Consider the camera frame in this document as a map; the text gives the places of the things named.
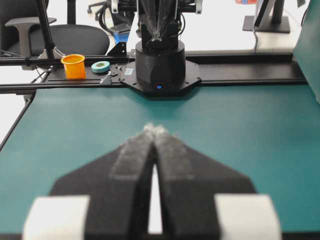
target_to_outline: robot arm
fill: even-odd
[[[112,5],[118,11],[137,12],[139,17],[141,41],[135,46],[135,62],[131,64],[136,89],[150,95],[174,94],[199,81],[193,76],[198,67],[186,61],[179,35],[184,29],[183,13],[201,14],[202,0],[114,0]]]

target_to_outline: blue object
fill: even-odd
[[[96,74],[106,73],[110,70],[110,62],[98,61],[91,66],[92,72]]]
[[[115,43],[118,44],[120,42],[128,42],[129,39],[129,31],[128,32],[124,32],[121,34],[114,34],[114,39],[115,39]]]

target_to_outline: black pole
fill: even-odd
[[[284,13],[285,0],[276,0],[273,8],[272,23],[280,24]]]
[[[36,11],[38,13],[38,17],[40,20],[40,27],[42,31],[44,47],[46,50],[46,54],[48,59],[54,59],[53,49],[55,48],[55,44],[52,40],[51,31],[48,22],[47,16],[47,8],[44,0],[34,0]]]
[[[76,0],[67,0],[67,23],[76,24]]]
[[[128,56],[113,57],[113,56],[86,56],[85,64],[92,65],[96,62],[108,61],[111,64],[126,64],[130,61]],[[31,66],[31,65],[62,65],[60,59],[57,58],[48,58],[48,59],[39,59],[38,57],[0,57],[0,67],[1,66]]]

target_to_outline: teal mat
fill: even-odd
[[[298,64],[320,104],[320,1],[310,0],[299,41],[294,49]]]
[[[198,87],[149,99],[127,88],[38,90],[0,154],[0,233],[22,231],[55,179],[147,123],[248,175],[285,232],[320,231],[320,107],[307,85]]]

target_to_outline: orange cup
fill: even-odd
[[[61,59],[66,79],[86,79],[85,56],[71,54]]]

